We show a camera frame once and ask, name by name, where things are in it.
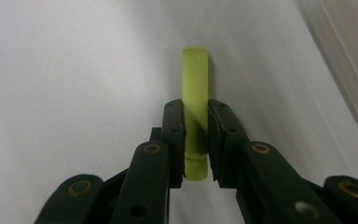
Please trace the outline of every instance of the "white surface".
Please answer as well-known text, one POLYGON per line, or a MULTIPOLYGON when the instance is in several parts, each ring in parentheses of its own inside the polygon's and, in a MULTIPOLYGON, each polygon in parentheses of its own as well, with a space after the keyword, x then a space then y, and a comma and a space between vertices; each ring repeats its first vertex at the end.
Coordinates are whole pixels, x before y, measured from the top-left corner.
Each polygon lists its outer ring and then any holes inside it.
MULTIPOLYGON (((211 98, 305 178, 358 178, 358 127, 293 1, 0 1, 0 223, 31 223, 66 178, 130 164, 181 96, 181 50, 211 98)), ((242 223, 234 190, 172 190, 171 223, 242 223)))
POLYGON ((358 1, 297 2, 358 123, 358 1))

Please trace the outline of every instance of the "black plastic part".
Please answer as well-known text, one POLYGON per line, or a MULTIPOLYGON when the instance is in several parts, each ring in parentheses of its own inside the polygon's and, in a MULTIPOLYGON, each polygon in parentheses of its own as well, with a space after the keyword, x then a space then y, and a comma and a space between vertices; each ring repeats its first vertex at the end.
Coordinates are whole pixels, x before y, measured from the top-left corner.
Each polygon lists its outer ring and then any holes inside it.
POLYGON ((117 198, 123 186, 128 169, 113 176, 103 183, 103 189, 99 200, 95 205, 94 212, 91 215, 90 223, 108 223, 110 217, 115 211, 117 198))
MULTIPOLYGON (((341 223, 275 147, 262 142, 245 145, 241 165, 263 206, 263 223, 341 223)), ((239 186, 239 194, 246 188, 239 186)), ((241 198, 248 203, 245 195, 241 198)))
POLYGON ((344 223, 358 223, 358 179, 330 176, 324 182, 324 192, 329 195, 326 203, 344 223))
POLYGON ((149 141, 161 141, 161 128, 152 128, 149 141))
POLYGON ((35 223, 90 223, 102 187, 103 181, 95 175, 67 179, 48 199, 35 223))
POLYGON ((228 105, 208 102, 208 153, 213 180, 220 188, 235 189, 243 145, 249 142, 245 130, 228 105))
POLYGON ((111 224, 168 223, 169 150, 159 141, 138 146, 117 199, 111 224))
POLYGON ((161 128, 161 141, 167 144, 170 149, 171 189, 182 187, 185 174, 185 140, 186 126, 183 102, 182 100, 174 100, 164 106, 161 128))

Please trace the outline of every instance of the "yellow-green object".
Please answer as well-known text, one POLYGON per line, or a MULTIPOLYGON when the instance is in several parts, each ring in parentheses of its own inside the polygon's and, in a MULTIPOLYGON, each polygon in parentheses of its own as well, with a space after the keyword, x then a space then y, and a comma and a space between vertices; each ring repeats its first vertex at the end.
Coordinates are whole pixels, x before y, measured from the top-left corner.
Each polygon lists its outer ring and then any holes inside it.
POLYGON ((203 47, 183 50, 182 94, 187 129, 186 179, 203 180, 208 175, 208 52, 203 47))

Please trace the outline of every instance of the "brass screw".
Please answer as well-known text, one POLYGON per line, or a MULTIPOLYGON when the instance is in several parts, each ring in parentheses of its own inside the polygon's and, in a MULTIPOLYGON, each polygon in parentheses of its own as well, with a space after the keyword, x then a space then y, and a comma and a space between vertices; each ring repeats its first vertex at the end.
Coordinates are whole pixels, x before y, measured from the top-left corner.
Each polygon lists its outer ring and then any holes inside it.
POLYGON ((351 195, 353 198, 358 199, 358 185, 349 181, 343 180, 338 183, 339 188, 345 193, 351 195))
POLYGON ((156 154, 161 151, 161 147, 157 144, 149 144, 144 147, 144 151, 150 154, 156 154))
POLYGON ((92 184, 87 179, 77 180, 75 183, 71 184, 68 188, 68 193, 72 197, 78 197, 84 194, 87 194, 91 191, 92 184))
POLYGON ((263 144, 253 144, 252 150, 259 153, 259 154, 267 154, 270 152, 269 147, 263 144))

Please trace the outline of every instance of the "hole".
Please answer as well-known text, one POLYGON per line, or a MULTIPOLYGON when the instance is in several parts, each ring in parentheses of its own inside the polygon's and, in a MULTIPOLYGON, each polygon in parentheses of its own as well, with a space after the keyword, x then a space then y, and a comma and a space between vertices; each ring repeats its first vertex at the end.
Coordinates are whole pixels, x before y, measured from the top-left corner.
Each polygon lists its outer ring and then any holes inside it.
POLYGON ((143 203, 133 204, 130 213, 133 217, 144 217, 147 213, 147 206, 143 203))
POLYGON ((320 216, 318 209, 316 209, 314 206, 312 206, 309 203, 297 202, 295 203, 295 208, 297 212, 300 213, 301 215, 304 215, 312 219, 319 218, 320 216))
POLYGON ((144 151, 151 154, 159 153, 160 150, 161 148, 157 144, 150 144, 144 147, 144 151))
POLYGON ((358 199, 358 185, 351 181, 344 180, 338 183, 339 188, 345 193, 351 195, 353 198, 358 199))
POLYGON ((92 189, 91 182, 87 179, 83 179, 83 180, 78 180, 75 183, 73 183, 71 186, 69 186, 68 193, 73 197, 77 197, 89 193, 91 189, 92 189))
POLYGON ((263 144, 253 144, 252 145, 252 150, 260 153, 260 154, 267 154, 269 153, 269 147, 263 145, 263 144))

